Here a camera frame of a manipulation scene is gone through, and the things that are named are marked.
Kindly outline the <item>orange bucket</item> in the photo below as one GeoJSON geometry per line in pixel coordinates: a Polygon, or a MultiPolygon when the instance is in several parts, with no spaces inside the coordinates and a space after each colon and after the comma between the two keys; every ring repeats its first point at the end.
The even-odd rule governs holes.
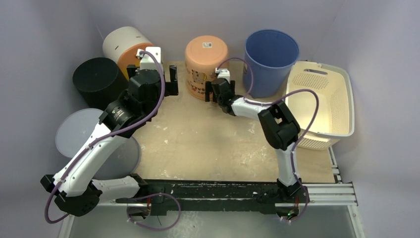
{"type": "Polygon", "coordinates": [[[227,68],[229,50],[216,36],[203,35],[192,39],[185,49],[186,87],[191,95],[204,100],[205,84],[216,79],[215,68],[227,68]]]}

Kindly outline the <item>black large bucket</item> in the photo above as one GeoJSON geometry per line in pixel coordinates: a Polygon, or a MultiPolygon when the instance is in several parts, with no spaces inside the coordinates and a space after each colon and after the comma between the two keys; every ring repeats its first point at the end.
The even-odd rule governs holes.
{"type": "Polygon", "coordinates": [[[128,88],[128,81],[118,65],[108,58],[93,58],[80,64],[72,82],[90,108],[104,111],[128,88]]]}

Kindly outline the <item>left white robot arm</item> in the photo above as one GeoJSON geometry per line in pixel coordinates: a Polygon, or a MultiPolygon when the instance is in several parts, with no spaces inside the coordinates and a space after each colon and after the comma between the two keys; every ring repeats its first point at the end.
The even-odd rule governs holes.
{"type": "Polygon", "coordinates": [[[76,156],[55,175],[41,178],[42,186],[50,193],[44,208],[48,223],[60,221],[49,217],[52,201],[66,216],[80,217],[103,201],[128,198],[141,203],[146,200],[146,183],[137,174],[110,180],[96,180],[93,176],[120,145],[151,121],[164,97],[165,77],[161,63],[156,69],[139,70],[129,80],[128,89],[108,105],[76,156]]]}

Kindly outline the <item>cream laundry basket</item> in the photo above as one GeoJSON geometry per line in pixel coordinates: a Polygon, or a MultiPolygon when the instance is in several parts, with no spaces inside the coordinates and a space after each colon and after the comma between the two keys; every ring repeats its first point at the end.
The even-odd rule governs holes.
{"type": "Polygon", "coordinates": [[[349,74],[342,68],[310,61],[296,62],[284,83],[283,94],[310,89],[286,98],[285,102],[301,130],[308,129],[299,147],[324,150],[355,130],[354,99],[349,74]]]}

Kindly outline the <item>blue bucket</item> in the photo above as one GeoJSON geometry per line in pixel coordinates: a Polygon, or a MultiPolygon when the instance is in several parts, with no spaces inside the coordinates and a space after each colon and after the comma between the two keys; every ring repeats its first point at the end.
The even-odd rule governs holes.
{"type": "Polygon", "coordinates": [[[300,56],[297,42],[278,30],[260,30],[245,41],[242,82],[253,98],[277,93],[300,56]]]}

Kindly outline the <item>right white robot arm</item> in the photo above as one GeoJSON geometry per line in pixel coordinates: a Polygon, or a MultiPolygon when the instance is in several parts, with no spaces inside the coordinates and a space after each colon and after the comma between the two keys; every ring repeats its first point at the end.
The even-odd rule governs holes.
{"type": "Polygon", "coordinates": [[[267,143],[275,150],[279,198],[285,202],[307,199],[294,152],[301,128],[283,100],[266,104],[247,101],[235,94],[233,82],[218,78],[205,83],[205,101],[216,102],[228,115],[258,121],[267,143]]]}

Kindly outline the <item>grey lavender bucket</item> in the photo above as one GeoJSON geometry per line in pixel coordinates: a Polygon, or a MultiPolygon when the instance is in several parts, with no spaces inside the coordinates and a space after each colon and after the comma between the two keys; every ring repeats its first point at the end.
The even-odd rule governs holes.
{"type": "MultiPolygon", "coordinates": [[[[57,130],[55,144],[58,151],[72,159],[92,134],[102,111],[88,108],[79,110],[67,117],[57,130]]],[[[94,175],[94,179],[121,179],[132,173],[140,163],[141,148],[131,137],[120,145],[104,162],[94,175]]]]}

